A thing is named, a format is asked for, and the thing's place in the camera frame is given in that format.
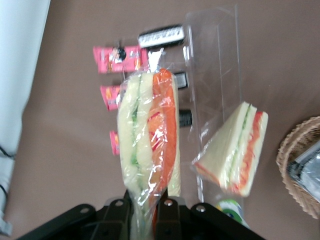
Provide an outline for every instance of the plastic container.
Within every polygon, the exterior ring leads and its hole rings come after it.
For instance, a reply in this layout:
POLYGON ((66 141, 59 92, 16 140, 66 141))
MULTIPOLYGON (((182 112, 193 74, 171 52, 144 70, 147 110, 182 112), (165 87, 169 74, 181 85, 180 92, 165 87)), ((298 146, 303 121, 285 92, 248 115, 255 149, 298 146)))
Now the plastic container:
MULTIPOLYGON (((184 23, 184 58, 189 81, 193 126, 188 138, 192 151, 181 156, 182 197, 193 205, 191 188, 184 191, 184 163, 189 163, 242 102, 237 6, 191 12, 184 23)), ((180 135, 180 145, 186 144, 180 135)), ((243 207, 243 198, 224 193, 217 185, 194 174, 198 201, 216 205, 234 199, 243 207)))

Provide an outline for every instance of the wicker basket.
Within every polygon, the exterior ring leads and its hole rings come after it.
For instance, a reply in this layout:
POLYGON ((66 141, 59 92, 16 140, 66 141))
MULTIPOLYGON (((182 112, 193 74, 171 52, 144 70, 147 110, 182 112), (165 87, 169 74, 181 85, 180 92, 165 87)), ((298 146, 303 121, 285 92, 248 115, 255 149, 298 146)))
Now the wicker basket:
POLYGON ((296 126, 282 141, 276 162, 279 166, 285 187, 300 204, 303 211, 319 219, 320 203, 300 187, 287 173, 287 165, 320 140, 320 116, 312 117, 296 126))

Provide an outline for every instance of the sandwich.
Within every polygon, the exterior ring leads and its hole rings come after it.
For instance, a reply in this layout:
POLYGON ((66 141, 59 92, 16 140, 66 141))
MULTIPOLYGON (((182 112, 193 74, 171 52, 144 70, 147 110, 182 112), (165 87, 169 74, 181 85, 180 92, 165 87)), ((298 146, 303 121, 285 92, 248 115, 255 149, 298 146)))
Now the sandwich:
POLYGON ((199 174, 222 190, 250 193, 268 123, 268 114, 243 102, 192 162, 199 174))
POLYGON ((132 76, 125 88, 117 116, 122 178, 136 219, 131 237, 146 239, 162 193, 180 194, 177 88, 166 69, 132 76))

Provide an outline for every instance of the brown table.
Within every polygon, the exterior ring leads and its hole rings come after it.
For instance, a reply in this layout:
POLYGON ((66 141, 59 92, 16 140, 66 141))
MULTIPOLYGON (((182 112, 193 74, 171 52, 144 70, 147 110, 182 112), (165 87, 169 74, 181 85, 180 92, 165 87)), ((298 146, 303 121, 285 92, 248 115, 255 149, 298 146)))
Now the brown table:
MULTIPOLYGON (((5 212, 12 239, 75 205, 100 209, 125 191, 109 142, 116 112, 106 112, 99 91, 118 80, 98 75, 92 47, 235 2, 51 1, 5 212)), ((275 162, 285 135, 320 114, 319 11, 317 0, 238 4, 243 97, 269 114, 245 220, 267 239, 320 237, 319 221, 289 195, 275 162)))

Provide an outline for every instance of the pink wrapper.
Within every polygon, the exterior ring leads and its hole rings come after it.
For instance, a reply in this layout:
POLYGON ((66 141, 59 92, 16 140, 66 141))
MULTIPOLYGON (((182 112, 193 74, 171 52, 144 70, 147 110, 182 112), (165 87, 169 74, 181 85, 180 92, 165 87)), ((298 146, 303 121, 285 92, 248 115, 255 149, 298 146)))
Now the pink wrapper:
POLYGON ((115 131, 110 132, 110 141, 111 141, 111 147, 112 147, 112 153, 113 155, 119 155, 120 149, 119 149, 119 138, 118 133, 115 131))
POLYGON ((118 109, 120 86, 100 86, 100 91, 108 111, 118 109))
POLYGON ((148 67, 147 50, 139 46, 94 46, 93 56, 100 74, 129 73, 148 67))

